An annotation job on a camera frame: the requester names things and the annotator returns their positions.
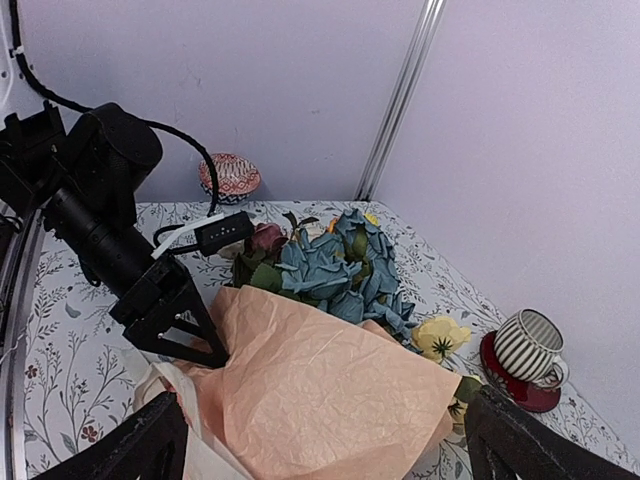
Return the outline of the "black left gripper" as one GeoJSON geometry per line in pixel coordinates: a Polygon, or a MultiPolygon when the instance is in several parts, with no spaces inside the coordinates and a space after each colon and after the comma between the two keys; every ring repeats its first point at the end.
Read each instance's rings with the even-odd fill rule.
{"type": "Polygon", "coordinates": [[[45,227],[118,298],[112,314],[136,348],[222,368],[229,354],[195,284],[154,260],[136,228],[135,191],[162,155],[151,128],[117,104],[82,114],[51,158],[45,227]]]}

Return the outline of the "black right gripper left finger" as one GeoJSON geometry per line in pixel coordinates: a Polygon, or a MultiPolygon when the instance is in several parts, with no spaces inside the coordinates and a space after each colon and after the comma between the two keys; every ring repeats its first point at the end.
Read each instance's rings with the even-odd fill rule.
{"type": "Polygon", "coordinates": [[[177,395],[162,392],[96,444],[38,477],[181,480],[187,440],[177,395]]]}

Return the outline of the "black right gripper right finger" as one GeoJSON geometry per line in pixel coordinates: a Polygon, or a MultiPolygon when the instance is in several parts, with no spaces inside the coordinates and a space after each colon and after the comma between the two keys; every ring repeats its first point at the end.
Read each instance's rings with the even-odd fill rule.
{"type": "Polygon", "coordinates": [[[556,434],[485,385],[465,415],[475,479],[633,479],[635,474],[556,434]]]}

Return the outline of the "flower bouquet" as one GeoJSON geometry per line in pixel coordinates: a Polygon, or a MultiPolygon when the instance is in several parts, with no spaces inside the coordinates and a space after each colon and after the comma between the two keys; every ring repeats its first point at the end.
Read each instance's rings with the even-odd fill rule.
{"type": "Polygon", "coordinates": [[[230,358],[150,364],[133,407],[173,393],[188,479],[400,479],[453,430],[462,377],[412,347],[386,235],[357,210],[287,243],[273,288],[224,287],[230,358]]]}

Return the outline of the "dark red saucer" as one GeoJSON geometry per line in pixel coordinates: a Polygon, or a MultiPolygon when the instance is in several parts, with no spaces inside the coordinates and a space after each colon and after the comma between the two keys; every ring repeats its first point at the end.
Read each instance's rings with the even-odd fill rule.
{"type": "Polygon", "coordinates": [[[561,390],[542,390],[532,383],[513,378],[498,362],[494,351],[496,332],[487,333],[480,343],[480,359],[491,385],[522,409],[532,413],[553,410],[560,401],[561,390]]]}

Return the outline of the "striped cup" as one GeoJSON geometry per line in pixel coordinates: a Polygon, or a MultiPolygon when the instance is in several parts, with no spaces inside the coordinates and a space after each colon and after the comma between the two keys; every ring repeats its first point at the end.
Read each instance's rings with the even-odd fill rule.
{"type": "Polygon", "coordinates": [[[501,367],[514,379],[541,390],[557,390],[569,379],[562,359],[564,339],[545,315],[523,309],[512,315],[496,332],[494,352],[501,367]]]}

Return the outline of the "aluminium table front rail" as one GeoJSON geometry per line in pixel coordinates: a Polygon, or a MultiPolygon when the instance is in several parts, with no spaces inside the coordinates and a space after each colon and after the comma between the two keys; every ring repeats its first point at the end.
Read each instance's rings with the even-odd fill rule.
{"type": "Polygon", "coordinates": [[[24,370],[28,317],[43,242],[41,214],[12,236],[1,269],[1,477],[25,479],[24,370]]]}

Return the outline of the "left aluminium frame post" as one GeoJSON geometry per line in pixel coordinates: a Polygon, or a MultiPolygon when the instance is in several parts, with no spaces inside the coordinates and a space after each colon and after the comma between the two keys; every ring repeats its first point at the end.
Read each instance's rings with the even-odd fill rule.
{"type": "Polygon", "coordinates": [[[422,4],[406,55],[356,189],[356,201],[371,201],[374,198],[446,4],[446,0],[428,0],[422,4]]]}

